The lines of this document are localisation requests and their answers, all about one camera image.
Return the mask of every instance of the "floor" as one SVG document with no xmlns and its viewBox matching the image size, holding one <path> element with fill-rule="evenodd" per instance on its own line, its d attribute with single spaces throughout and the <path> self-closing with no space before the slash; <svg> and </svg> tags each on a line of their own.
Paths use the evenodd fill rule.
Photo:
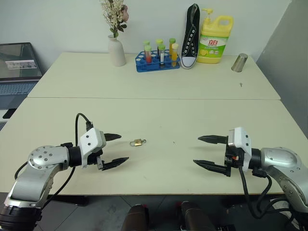
<svg viewBox="0 0 308 231">
<path fill-rule="evenodd" d="M 0 193 L 0 203 L 6 194 Z M 150 211 L 150 230 L 179 230 L 175 205 L 181 201 L 197 203 L 210 217 L 214 225 L 234 224 L 237 231 L 295 231 L 284 229 L 287 218 L 282 214 L 270 214 L 261 220 L 251 217 L 245 204 L 226 208 L 222 196 L 203 195 L 154 195 L 154 196 L 91 196 L 85 207 L 50 202 L 43 210 L 43 218 L 35 231 L 119 231 L 130 207 L 146 204 Z"/>
</svg>

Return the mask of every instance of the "laptop keyboard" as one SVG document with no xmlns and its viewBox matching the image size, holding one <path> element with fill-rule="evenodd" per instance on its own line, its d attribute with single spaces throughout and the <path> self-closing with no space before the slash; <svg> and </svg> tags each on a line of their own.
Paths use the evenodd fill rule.
<svg viewBox="0 0 308 231">
<path fill-rule="evenodd" d="M 4 127 L 5 124 L 6 124 L 6 122 L 0 122 L 0 131 L 2 130 L 2 128 Z"/>
<path fill-rule="evenodd" d="M 0 95 L 27 95 L 36 83 L 0 84 Z"/>
</svg>

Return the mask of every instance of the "gray wall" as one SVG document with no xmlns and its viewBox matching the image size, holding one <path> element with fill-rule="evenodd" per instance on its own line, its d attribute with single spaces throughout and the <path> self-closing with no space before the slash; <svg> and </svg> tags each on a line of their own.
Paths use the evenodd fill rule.
<svg viewBox="0 0 308 231">
<path fill-rule="evenodd" d="M 308 137 L 307 12 L 307 0 L 293 0 L 290 3 L 257 65 Z"/>
</svg>

